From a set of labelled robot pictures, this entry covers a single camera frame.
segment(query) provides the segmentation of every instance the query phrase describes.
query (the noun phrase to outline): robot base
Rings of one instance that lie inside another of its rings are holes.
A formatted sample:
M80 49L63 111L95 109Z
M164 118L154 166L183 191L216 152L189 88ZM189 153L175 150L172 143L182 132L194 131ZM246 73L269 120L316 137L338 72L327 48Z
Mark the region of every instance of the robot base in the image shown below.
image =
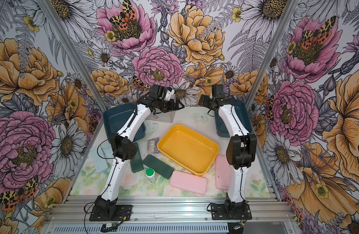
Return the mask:
M103 213L99 212L96 206L92 208L92 212L90 214L90 221L116 221L120 222L122 218L126 217L124 221L130 220L131 209L132 205L115 205L116 212L112 218L104 215Z
M212 213L212 220L238 220L242 221L246 219L252 219L252 214L247 203L244 204L243 210L241 212L236 213L228 213L226 215L226 209L224 204L216 204L213 203L210 205L210 210Z

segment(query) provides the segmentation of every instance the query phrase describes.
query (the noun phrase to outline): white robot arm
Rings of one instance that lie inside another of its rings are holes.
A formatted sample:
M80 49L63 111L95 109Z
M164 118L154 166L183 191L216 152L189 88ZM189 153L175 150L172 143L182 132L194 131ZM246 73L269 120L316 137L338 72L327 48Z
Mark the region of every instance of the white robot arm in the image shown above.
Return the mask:
M202 95L199 105L216 111L224 121L230 135L226 150L226 158L231 170L230 187L224 206L218 205L217 212L220 217L225 214L230 219L252 218L245 201L244 186L248 168L255 160L256 135L249 133L243 126L235 112L235 107L231 105L230 99L225 97L222 85L213 85L212 96Z
M143 121L152 111L155 112L155 109L168 112L184 108L178 99L176 102L171 99L174 90L168 88L163 94L165 90L166 88L162 86L153 85L151 92L137 101L135 111L111 141L113 156L116 160L112 164L112 170L102 194L95 201L90 221L112 221L116 218L118 189L128 162L136 154L132 141ZM199 105L217 111L231 136L226 152L231 170L231 183L224 207L228 217L240 219L241 212L244 213L246 210L244 185L248 167L255 159L257 138L244 128L235 112L235 107L230 104L228 98L225 98L222 85L213 85L212 94L212 99L202 95Z
M116 202L120 182L128 162L137 152L135 145L132 143L135 134L152 111L155 113L156 109L159 109L162 112L168 112L184 108L184 105L178 99L176 102L171 99L173 94L174 90L171 88L153 85L149 94L140 97L130 118L116 133L114 139L110 141L113 156L116 160L113 161L103 192L94 202L95 206L90 215L90 221L111 221L116 218Z

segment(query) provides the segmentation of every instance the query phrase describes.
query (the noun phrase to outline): pink lid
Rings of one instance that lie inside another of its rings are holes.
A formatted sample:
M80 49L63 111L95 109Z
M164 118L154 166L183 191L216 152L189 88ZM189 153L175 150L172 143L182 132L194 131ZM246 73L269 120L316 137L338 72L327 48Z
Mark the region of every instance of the pink lid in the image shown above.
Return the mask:
M173 171L170 185L181 190L203 195L207 190L207 179L181 171Z
M230 165L226 156L217 155L216 160L216 188L229 190L230 187Z

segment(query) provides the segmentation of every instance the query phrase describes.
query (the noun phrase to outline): green container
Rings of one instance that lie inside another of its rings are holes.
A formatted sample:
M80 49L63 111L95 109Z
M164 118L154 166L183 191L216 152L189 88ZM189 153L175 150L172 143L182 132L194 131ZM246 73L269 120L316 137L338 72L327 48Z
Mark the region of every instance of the green container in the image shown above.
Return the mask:
M133 173L143 170L142 157L140 156L138 143L134 143L136 147L136 155L130 160L131 171Z
M155 158L152 155L147 155L147 157L143 160L143 164L154 169L156 173L169 180L172 176L174 168L165 164L158 158Z

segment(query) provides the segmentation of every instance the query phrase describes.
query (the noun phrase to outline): black cable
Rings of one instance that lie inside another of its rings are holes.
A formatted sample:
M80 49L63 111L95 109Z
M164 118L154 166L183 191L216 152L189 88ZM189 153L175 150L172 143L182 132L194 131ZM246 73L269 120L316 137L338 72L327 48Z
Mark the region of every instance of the black cable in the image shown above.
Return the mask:
M230 109L230 110L231 110L231 115L233 116L235 122L237 123L240 132L243 134L242 129L241 129L241 127L239 126L239 124L238 124L238 122L237 122L237 119L235 119L235 116L234 116L234 114L233 114L233 110L232 110L233 107L234 107L234 111L235 111L235 106L234 106L234 104L232 105L232 107L231 107L231 109ZM246 138L244 137L244 134L243 134L243 144L244 144L244 147L243 147L243 155L244 155L245 150L246 150ZM243 181L243 172L241 173L241 175L242 175L242 178L241 178L241 180L240 180L239 194L240 194L240 196L243 198L242 193L241 193L241 190L242 190L242 181Z
M102 143L100 143L100 144L98 145L98 148L96 149L96 152L97 152L98 156L101 157L101 158L103 158L103 157L100 156L100 154L99 154L99 147L102 145ZM113 178L113 174L114 174L114 171L116 170L116 167L117 167L117 164L118 164L118 161L117 161L116 158L103 158L103 159L114 159L114 160L116 160L116 165L115 165L114 168L113 168L112 175L111 175L111 179L109 180L109 183L108 183L107 187L106 187L105 190L102 192L102 194L100 194L100 196L102 196L102 195L105 193L105 191L107 191L108 187L111 186L111 181L112 181L112 178ZM87 203L87 204L83 207L83 211L85 212L85 217L84 217L84 219L83 219L83 227L85 228L85 232L86 232L87 234L88 234L88 232L87 232L87 229L86 229L86 215L89 214L89 213L91 213L91 212L88 212L88 210L92 207L92 205L87 209L87 211L86 211L86 206L87 206L88 204L95 204L95 202L96 202L96 201L89 202L89 203Z

